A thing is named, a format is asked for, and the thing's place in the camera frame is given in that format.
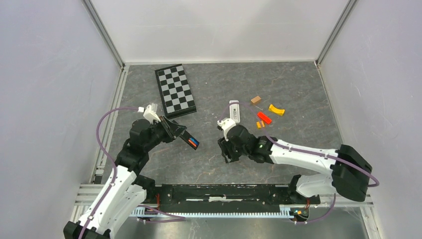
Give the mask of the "blue battery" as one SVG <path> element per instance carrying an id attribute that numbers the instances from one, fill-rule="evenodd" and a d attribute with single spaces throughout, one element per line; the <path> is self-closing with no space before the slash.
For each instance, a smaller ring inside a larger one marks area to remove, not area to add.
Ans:
<path id="1" fill-rule="evenodd" d="M 191 141 L 193 141 L 197 146 L 199 145 L 199 143 L 194 139 L 194 138 L 190 138 Z"/>

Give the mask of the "white remote control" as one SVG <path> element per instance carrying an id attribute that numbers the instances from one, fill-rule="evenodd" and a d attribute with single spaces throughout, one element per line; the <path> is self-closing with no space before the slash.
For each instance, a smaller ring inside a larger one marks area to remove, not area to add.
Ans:
<path id="1" fill-rule="evenodd" d="M 229 115 L 235 123 L 240 123 L 240 107 L 239 101 L 237 100 L 230 100 L 229 101 Z"/>

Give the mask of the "black remote control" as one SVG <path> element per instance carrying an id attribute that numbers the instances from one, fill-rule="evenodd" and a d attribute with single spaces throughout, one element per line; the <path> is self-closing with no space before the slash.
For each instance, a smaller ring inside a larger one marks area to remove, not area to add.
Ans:
<path id="1" fill-rule="evenodd" d="M 187 130 L 185 130 L 179 137 L 194 150 L 198 149 L 200 142 L 195 139 Z"/>

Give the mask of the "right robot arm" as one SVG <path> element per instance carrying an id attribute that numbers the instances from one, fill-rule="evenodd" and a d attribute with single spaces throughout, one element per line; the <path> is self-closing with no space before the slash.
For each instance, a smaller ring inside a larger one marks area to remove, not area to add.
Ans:
<path id="1" fill-rule="evenodd" d="M 226 163 L 246 156 L 257 163 L 292 165 L 314 171 L 315 175 L 292 178 L 287 195 L 293 203 L 320 194 L 339 194 L 356 202 L 366 199 L 372 166 L 352 146 L 343 144 L 340 149 L 318 149 L 294 145 L 275 137 L 256 137 L 242 125 L 224 129 L 218 145 Z"/>

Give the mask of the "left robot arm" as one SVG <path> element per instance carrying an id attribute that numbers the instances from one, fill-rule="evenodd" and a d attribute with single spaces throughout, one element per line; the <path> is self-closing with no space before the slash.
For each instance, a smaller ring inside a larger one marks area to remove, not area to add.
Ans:
<path id="1" fill-rule="evenodd" d="M 149 152 L 162 142 L 174 141 L 186 130 L 186 126 L 165 117 L 134 121 L 111 176 L 88 210 L 75 223 L 67 222 L 64 237 L 113 239 L 138 205 L 156 198 L 155 181 L 140 174 L 149 161 Z"/>

